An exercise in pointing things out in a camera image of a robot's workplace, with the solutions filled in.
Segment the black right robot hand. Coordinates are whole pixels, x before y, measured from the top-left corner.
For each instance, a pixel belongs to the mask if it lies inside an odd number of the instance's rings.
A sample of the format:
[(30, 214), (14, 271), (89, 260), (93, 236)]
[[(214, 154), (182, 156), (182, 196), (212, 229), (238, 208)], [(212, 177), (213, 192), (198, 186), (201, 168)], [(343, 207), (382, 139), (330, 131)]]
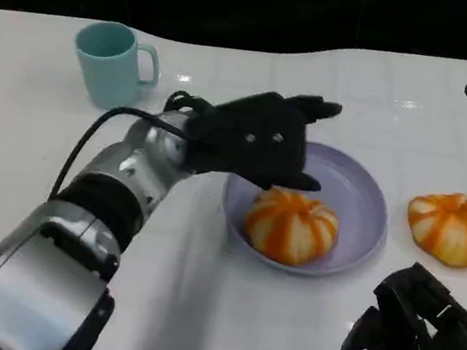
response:
[(467, 350), (467, 309), (420, 263), (374, 290), (340, 350)]

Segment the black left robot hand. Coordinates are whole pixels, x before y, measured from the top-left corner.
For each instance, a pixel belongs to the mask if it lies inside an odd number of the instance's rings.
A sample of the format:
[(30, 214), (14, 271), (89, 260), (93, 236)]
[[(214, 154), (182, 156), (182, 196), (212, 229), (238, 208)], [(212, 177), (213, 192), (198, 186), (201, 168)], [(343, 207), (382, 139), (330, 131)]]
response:
[(323, 97), (294, 96), (285, 99), (285, 106), (290, 108), (289, 132), (283, 134), (285, 146), (282, 155), (276, 158), (276, 168), (268, 183), (298, 191), (320, 191), (317, 179), (304, 172), (307, 152), (306, 125), (335, 117), (342, 110), (339, 103), (329, 103)]

